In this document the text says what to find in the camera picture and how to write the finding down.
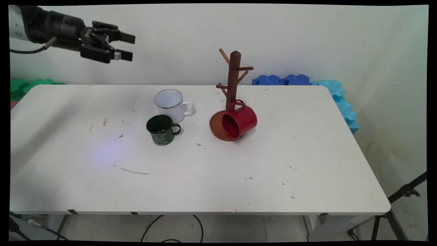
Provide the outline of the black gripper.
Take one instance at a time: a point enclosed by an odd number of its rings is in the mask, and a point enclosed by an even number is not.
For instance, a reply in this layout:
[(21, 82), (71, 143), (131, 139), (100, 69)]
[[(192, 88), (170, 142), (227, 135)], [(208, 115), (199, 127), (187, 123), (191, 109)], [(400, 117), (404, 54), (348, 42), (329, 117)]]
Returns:
[(81, 49), (81, 57), (105, 64), (109, 64), (112, 60), (133, 61), (132, 52), (97, 48), (102, 47), (102, 42), (93, 34), (104, 37), (108, 43), (122, 41), (135, 44), (136, 41), (135, 35), (120, 31), (117, 25), (92, 21), (92, 26), (89, 27), (81, 18), (51, 12), (51, 37), (56, 37), (52, 47), (72, 51)]

